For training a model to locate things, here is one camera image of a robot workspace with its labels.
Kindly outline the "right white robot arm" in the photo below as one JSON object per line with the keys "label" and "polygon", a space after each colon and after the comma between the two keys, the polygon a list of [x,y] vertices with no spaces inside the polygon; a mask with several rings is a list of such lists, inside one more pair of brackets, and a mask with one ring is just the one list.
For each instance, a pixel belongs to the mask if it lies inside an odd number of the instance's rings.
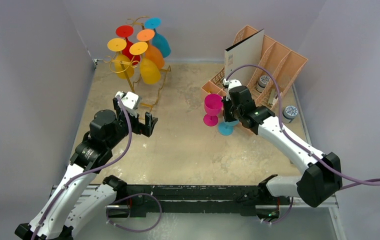
{"label": "right white robot arm", "polygon": [[256,106],[246,86],[227,89],[223,98],[227,117],[238,120],[243,127],[263,137],[283,153],[300,171],[300,176],[272,175],[263,180],[259,199],[269,204],[277,197],[301,198],[315,208],[342,188],[340,158],[333,152],[324,154],[287,127],[265,106]]}

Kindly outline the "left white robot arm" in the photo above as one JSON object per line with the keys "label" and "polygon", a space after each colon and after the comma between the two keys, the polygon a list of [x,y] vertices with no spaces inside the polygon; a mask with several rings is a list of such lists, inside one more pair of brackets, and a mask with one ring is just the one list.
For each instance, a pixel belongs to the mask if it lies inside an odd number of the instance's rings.
{"label": "left white robot arm", "polygon": [[19,224],[15,235],[22,240],[72,240],[83,227],[109,204],[131,202],[127,183],[111,175],[81,203],[82,193],[101,172],[112,165],[113,148],[132,134],[150,137],[158,119],[145,114],[139,121],[141,98],[132,92],[117,92],[114,110],[100,110],[90,122],[89,131],[76,147],[66,172],[42,210],[29,223]]}

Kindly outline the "pink wine glass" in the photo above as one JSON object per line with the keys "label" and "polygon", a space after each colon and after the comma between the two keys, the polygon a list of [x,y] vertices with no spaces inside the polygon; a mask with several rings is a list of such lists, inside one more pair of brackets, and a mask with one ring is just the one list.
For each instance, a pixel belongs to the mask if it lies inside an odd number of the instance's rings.
{"label": "pink wine glass", "polygon": [[222,110],[222,97],[218,94],[211,93],[204,98],[204,110],[205,115],[203,117],[203,122],[209,127],[214,127],[218,122],[218,114]]}

